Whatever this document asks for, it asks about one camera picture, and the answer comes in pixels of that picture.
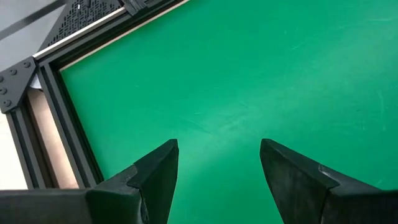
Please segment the screw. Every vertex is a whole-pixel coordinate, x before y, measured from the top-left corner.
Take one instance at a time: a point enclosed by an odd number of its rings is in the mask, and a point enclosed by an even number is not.
[[[11,100],[4,100],[2,103],[4,106],[11,106]]]
[[[24,67],[29,68],[30,67],[30,62],[24,62]]]
[[[6,88],[0,88],[0,94],[4,95],[7,93],[7,89]]]

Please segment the green mat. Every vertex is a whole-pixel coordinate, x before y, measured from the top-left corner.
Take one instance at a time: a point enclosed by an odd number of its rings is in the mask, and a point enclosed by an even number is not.
[[[398,188],[398,1],[192,0],[62,72],[106,178],[170,138],[169,223],[282,223],[271,138]]]

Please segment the green surface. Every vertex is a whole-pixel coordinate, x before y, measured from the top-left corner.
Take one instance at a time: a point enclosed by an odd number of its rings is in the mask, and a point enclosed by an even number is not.
[[[170,138],[169,223],[282,223],[271,138],[398,188],[398,2],[193,0],[63,72],[105,177]]]

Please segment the perforated metal panel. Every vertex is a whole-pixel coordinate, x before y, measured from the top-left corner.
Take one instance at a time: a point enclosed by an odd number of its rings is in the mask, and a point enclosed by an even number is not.
[[[119,9],[118,0],[72,0],[67,3],[40,50]]]

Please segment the black frame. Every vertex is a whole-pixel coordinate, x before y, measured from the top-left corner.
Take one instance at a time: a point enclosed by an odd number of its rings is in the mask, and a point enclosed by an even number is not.
[[[140,6],[145,7],[134,7],[134,3],[137,2]],[[34,55],[26,60],[34,59],[35,71],[42,85],[42,90],[49,104],[79,188],[94,187],[104,181],[104,178],[61,78],[60,69],[143,22],[176,6],[183,0],[148,2],[148,5],[145,5],[145,2],[141,0],[123,1],[125,10],[120,16],[106,21],[105,24],[88,31],[76,40],[51,51],[47,55],[41,55],[37,57],[38,59],[34,58]],[[10,72],[15,66],[3,72]],[[27,86],[14,86],[14,88],[26,89]],[[57,187],[57,181],[46,156],[47,151],[42,144],[40,134],[37,132],[38,129],[33,128],[33,124],[35,124],[34,117],[26,112],[26,104],[29,104],[28,100],[25,100],[27,98],[26,91],[24,90],[24,94],[19,97],[22,98],[20,100],[22,103],[5,113],[12,129],[12,137],[17,146],[24,174],[26,177],[30,177],[27,182],[33,183],[28,185],[28,189]]]

